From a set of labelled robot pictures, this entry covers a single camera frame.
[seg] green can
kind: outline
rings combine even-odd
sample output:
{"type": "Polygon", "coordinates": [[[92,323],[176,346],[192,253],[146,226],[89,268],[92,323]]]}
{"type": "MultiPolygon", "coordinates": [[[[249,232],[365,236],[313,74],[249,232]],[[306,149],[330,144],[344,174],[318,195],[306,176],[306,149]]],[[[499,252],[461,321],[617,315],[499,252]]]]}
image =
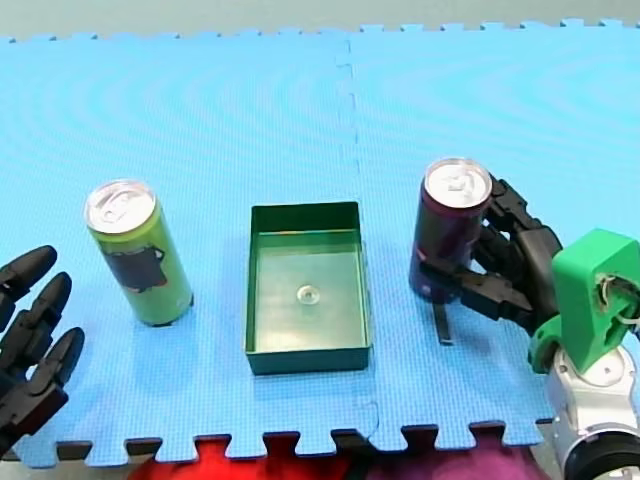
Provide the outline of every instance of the green can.
{"type": "Polygon", "coordinates": [[[193,305],[162,206],[147,185],[125,179],[98,187],[87,199],[85,220],[142,322],[168,325],[193,305]]]}

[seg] green robot arm part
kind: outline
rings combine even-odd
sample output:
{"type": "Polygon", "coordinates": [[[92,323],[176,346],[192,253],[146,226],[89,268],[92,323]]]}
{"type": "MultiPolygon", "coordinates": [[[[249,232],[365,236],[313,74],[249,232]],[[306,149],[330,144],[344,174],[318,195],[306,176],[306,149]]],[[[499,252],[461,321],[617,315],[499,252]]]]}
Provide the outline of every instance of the green robot arm part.
{"type": "Polygon", "coordinates": [[[640,244],[596,229],[552,261],[558,311],[534,333],[529,358],[546,373],[557,348],[584,373],[640,322],[640,244]]]}

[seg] metal pin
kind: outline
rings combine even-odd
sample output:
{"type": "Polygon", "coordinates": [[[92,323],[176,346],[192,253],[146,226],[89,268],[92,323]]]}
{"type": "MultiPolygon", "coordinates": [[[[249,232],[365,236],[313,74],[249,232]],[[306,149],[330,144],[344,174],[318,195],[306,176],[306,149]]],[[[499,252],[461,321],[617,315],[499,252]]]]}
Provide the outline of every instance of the metal pin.
{"type": "Polygon", "coordinates": [[[440,345],[451,346],[453,340],[449,331],[449,319],[447,318],[447,310],[444,303],[433,302],[433,318],[436,324],[436,333],[440,345]]]}

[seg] aluminum can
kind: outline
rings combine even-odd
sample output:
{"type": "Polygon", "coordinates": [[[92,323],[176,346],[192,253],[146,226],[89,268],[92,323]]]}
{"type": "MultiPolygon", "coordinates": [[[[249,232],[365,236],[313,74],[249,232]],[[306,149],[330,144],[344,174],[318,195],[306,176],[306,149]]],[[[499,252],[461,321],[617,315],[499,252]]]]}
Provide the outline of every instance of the aluminum can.
{"type": "Polygon", "coordinates": [[[434,302],[453,296],[420,273],[420,262],[435,256],[469,266],[491,200],[489,172],[467,158],[445,158],[427,169],[420,184],[409,283],[434,302]]]}
{"type": "Polygon", "coordinates": [[[148,186],[123,179],[98,187],[85,204],[85,221],[142,322],[167,325],[193,305],[162,206],[148,186]]]}

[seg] dark red can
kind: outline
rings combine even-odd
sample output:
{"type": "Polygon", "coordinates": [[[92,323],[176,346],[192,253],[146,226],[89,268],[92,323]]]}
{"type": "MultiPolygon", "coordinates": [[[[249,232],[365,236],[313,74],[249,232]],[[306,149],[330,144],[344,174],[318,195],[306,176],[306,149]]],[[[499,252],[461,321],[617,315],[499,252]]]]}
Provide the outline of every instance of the dark red can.
{"type": "Polygon", "coordinates": [[[445,158],[432,164],[420,186],[420,203],[411,255],[409,283],[434,302],[453,297],[420,273],[427,256],[469,266],[473,243],[480,236],[491,201],[491,175],[466,158],[445,158]]]}

